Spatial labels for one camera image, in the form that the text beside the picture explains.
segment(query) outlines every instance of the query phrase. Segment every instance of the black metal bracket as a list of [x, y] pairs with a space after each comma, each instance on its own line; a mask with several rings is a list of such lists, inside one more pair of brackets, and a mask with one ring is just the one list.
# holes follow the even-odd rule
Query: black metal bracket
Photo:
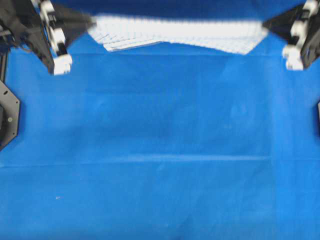
[[320, 57], [320, 12], [309, 20], [308, 35], [301, 49], [301, 59], [308, 68]]
[[0, 57], [0, 151], [17, 135], [20, 100], [5, 85], [8, 53]]

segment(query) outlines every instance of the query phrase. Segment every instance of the blue fabric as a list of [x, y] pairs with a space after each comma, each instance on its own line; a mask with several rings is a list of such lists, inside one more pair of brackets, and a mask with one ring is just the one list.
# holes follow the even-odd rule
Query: blue fabric
[[[265, 20], [297, 0], [69, 0], [92, 14]], [[163, 43], [107, 53], [88, 35], [72, 72], [14, 50], [22, 102], [0, 153], [2, 240], [315, 240], [320, 63], [285, 69], [270, 35], [247, 56]]]

